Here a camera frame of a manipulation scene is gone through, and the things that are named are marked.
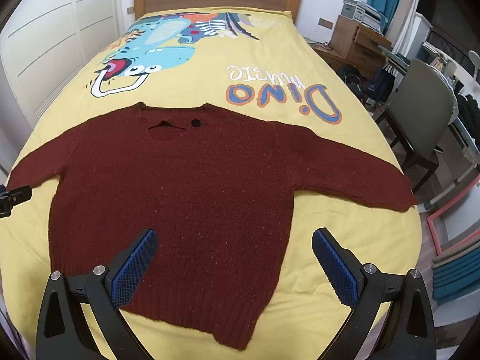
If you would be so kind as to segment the dark red knit sweater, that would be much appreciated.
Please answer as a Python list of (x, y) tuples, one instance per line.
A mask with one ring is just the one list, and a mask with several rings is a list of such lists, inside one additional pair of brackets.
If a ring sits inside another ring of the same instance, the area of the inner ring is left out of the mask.
[(369, 219), (401, 219), (416, 203), (389, 162), (209, 104), (89, 119), (22, 158), (8, 186), (22, 185), (32, 200), (1, 226), (3, 290), (22, 334), (36, 332), (52, 270), (86, 273), (151, 228), (159, 249), (125, 309), (149, 349), (163, 354), (172, 336), (179, 359), (270, 359), (331, 331), (312, 231), (351, 222), (359, 239)]

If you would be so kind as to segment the teal folded cushions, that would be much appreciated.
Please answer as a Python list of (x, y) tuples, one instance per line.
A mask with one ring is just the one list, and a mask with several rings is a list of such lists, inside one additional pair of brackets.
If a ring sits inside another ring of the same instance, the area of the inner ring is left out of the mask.
[(433, 300), (440, 306), (479, 289), (479, 246), (433, 265)]

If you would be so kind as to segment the white wardrobe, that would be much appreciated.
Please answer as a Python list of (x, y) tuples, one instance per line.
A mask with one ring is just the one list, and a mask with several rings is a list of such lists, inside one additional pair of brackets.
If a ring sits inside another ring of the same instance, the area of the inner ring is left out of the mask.
[(115, 0), (21, 0), (1, 30), (1, 166), (91, 117), (100, 58), (120, 37)]

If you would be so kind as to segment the grey green chair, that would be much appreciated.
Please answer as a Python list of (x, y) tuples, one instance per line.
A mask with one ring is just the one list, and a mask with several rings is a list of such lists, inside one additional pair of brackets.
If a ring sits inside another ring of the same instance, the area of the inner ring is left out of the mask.
[(414, 59), (394, 97), (375, 122), (386, 121), (394, 133), (391, 146), (400, 143), (406, 152), (403, 171), (426, 170), (412, 188), (416, 193), (439, 167), (435, 147), (454, 117), (456, 97), (444, 76), (427, 63)]

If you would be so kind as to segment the dark blue bag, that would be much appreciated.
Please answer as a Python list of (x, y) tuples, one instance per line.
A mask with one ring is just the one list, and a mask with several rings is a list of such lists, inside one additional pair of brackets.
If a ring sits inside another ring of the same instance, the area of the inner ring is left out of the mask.
[(366, 94), (375, 102), (386, 102), (391, 95), (395, 77), (383, 68), (377, 68), (367, 86)]

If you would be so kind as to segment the white desk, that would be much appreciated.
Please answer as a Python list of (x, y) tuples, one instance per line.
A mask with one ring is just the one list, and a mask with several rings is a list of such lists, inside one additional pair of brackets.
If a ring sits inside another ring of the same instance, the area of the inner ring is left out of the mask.
[(386, 120), (395, 134), (391, 146), (399, 142), (407, 152), (403, 170), (413, 165), (427, 170), (412, 191), (416, 193), (438, 169), (443, 152), (438, 143), (448, 128), (460, 137), (462, 153), (471, 163), (444, 191), (419, 205), (419, 211), (428, 212), (479, 165), (479, 148), (458, 118), (456, 96), (442, 72), (418, 59), (407, 64), (385, 46), (379, 49), (403, 79), (376, 122)]

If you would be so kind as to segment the wooden drawer cabinet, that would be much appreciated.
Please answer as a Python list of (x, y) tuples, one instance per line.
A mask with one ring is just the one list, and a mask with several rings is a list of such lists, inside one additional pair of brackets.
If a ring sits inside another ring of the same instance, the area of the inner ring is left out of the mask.
[(371, 80), (386, 57), (382, 48), (392, 51), (391, 42), (369, 27), (344, 16), (337, 18), (328, 44), (313, 45), (312, 49), (335, 71), (351, 65), (366, 80)]

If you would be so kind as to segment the white printer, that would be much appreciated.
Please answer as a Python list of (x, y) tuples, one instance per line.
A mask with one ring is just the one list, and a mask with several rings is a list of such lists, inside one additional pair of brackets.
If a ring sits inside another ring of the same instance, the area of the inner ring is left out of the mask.
[(356, 20), (376, 32), (382, 31), (380, 13), (361, 0), (343, 0), (341, 15)]

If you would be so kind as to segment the pink frame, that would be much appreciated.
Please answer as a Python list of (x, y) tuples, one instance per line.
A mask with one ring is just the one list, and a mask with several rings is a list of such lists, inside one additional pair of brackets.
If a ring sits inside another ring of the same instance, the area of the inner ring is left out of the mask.
[(472, 182), (426, 221), (437, 255), (473, 240), (479, 235), (479, 182)]

